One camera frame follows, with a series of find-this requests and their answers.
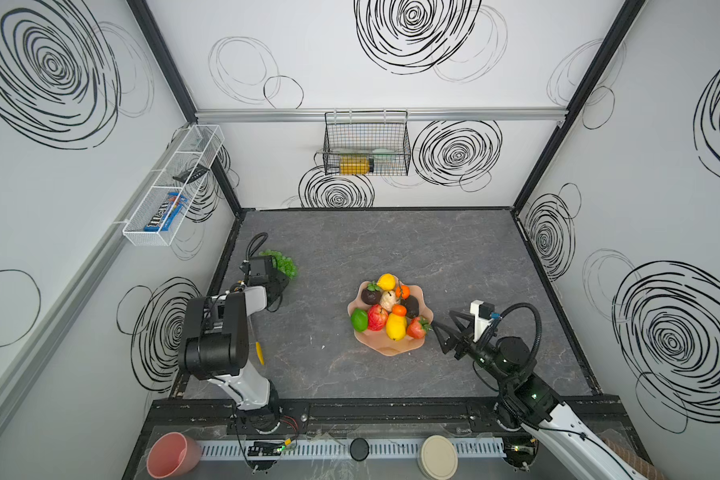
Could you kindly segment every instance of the bunch of green grapes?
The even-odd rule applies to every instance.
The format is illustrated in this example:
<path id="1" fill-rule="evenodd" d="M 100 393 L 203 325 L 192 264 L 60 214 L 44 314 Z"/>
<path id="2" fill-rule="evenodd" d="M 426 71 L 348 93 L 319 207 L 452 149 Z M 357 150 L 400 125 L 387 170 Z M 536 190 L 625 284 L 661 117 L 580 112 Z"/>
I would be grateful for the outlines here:
<path id="1" fill-rule="evenodd" d="M 296 265 L 293 264 L 293 258 L 283 256 L 282 252 L 278 252 L 277 250 L 264 250 L 259 255 L 271 255 L 275 268 L 288 275 L 289 279 L 293 279 L 298 273 Z"/>

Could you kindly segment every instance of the pink scalloped bowl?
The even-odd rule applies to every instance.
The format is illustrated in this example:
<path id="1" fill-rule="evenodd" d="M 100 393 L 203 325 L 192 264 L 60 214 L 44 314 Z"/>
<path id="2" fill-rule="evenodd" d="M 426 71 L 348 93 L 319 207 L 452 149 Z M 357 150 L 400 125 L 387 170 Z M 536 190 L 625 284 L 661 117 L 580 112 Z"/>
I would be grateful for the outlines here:
<path id="1" fill-rule="evenodd" d="M 354 312 L 356 308 L 359 308 L 360 310 L 365 310 L 366 312 L 371 309 L 372 305 L 364 303 L 362 300 L 360 300 L 360 294 L 363 292 L 365 287 L 368 286 L 369 283 L 371 282 L 361 283 L 360 288 L 358 289 L 357 297 L 354 299 L 353 302 L 347 305 L 347 314 L 349 314 L 350 316 L 352 316 L 352 312 Z M 411 295 L 415 296 L 416 300 L 418 300 L 419 314 L 425 316 L 431 322 L 433 313 L 432 310 L 427 308 L 426 304 L 424 304 L 424 292 L 422 291 L 422 288 L 418 285 L 408 285 L 408 288 L 411 289 Z M 405 337 L 403 337 L 402 340 L 394 341 L 387 336 L 387 332 L 385 329 L 381 329 L 377 332 L 373 332 L 371 330 L 366 330 L 365 332 L 358 332 L 354 330 L 354 332 L 355 338 L 360 343 L 363 343 L 376 350 L 377 352 L 381 353 L 382 355 L 386 356 L 395 356 L 400 353 L 416 350 L 424 344 L 424 340 L 426 340 L 427 338 L 424 337 L 423 339 L 415 339 L 412 336 L 406 335 Z"/>

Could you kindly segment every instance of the gray marble tabletop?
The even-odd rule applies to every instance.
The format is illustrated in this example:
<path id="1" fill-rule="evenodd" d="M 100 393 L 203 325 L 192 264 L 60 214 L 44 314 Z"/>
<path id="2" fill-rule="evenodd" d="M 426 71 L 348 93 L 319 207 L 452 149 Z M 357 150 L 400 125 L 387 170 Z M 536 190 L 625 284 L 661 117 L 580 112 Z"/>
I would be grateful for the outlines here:
<path id="1" fill-rule="evenodd" d="M 250 212 L 225 286 L 242 278 L 244 250 L 259 232 L 269 234 L 263 248 L 283 252 L 298 268 L 278 311 L 252 316 L 266 364 L 259 364 L 253 348 L 250 362 L 280 397 L 493 395 L 475 378 L 468 358 L 443 355 L 434 334 L 421 348 L 393 357 L 355 339 L 347 304 L 361 282 L 386 273 L 419 285 L 436 322 L 450 323 L 448 311 L 468 310 L 472 300 L 495 303 L 499 310 L 533 303 L 544 324 L 537 374 L 561 395 L 591 394 L 506 210 Z M 508 315 L 499 336 L 521 336 L 530 347 L 530 312 Z M 184 398 L 224 396 L 192 378 Z"/>

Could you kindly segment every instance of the green lime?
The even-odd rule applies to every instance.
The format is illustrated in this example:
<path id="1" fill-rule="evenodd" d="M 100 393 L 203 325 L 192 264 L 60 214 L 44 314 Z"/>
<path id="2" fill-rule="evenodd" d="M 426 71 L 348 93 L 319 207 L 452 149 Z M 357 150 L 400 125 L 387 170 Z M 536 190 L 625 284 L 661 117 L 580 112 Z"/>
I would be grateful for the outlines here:
<path id="1" fill-rule="evenodd" d="M 358 332 L 365 332 L 365 330 L 368 328 L 368 312 L 365 310 L 360 310 L 359 308 L 356 308 L 354 312 L 352 312 L 352 316 L 349 317 L 352 321 L 352 326 L 355 327 L 355 330 Z"/>

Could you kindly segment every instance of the lemon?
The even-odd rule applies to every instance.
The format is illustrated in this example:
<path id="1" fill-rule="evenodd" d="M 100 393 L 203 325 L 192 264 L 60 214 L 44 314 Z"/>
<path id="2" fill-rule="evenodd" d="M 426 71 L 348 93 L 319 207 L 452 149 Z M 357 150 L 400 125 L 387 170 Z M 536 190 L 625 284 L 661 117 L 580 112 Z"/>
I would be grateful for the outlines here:
<path id="1" fill-rule="evenodd" d="M 376 285 L 379 285 L 382 290 L 394 290 L 397 282 L 394 280 L 392 274 L 384 274 L 381 278 L 378 279 Z"/>
<path id="2" fill-rule="evenodd" d="M 405 321 L 404 316 L 389 314 L 387 318 L 387 336 L 389 338 L 394 341 L 403 340 L 406 327 L 408 327 L 408 322 Z"/>

